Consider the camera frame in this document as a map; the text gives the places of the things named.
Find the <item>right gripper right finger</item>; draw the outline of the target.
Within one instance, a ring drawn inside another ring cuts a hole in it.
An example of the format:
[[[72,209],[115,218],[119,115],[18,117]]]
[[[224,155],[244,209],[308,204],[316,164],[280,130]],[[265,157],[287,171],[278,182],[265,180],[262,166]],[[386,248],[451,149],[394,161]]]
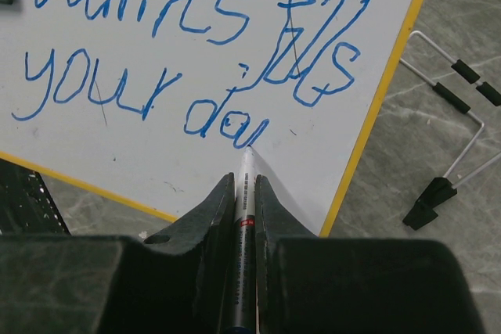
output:
[[[255,183],[262,333],[482,333],[459,262],[422,239],[332,239],[312,234]]]

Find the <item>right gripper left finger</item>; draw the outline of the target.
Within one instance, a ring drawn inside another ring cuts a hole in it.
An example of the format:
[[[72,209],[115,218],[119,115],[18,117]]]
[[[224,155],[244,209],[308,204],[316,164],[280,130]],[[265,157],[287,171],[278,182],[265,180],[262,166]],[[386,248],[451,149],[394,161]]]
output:
[[[214,333],[235,178],[174,224],[123,235],[1,233],[4,333]]]

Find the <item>white blue whiteboard marker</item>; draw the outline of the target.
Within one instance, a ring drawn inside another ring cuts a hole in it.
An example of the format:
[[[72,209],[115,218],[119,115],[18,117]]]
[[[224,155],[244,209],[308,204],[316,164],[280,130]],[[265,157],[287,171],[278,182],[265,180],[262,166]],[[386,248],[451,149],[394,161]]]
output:
[[[254,150],[248,146],[236,181],[232,253],[220,326],[222,333],[255,333],[257,328],[255,178]]]

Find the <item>yellow framed whiteboard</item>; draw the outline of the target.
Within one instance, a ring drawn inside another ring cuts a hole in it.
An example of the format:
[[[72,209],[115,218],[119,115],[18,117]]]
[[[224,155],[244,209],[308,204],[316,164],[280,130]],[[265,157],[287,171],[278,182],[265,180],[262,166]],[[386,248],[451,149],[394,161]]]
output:
[[[326,236],[423,1],[1,4],[1,157],[175,221],[250,146]]]

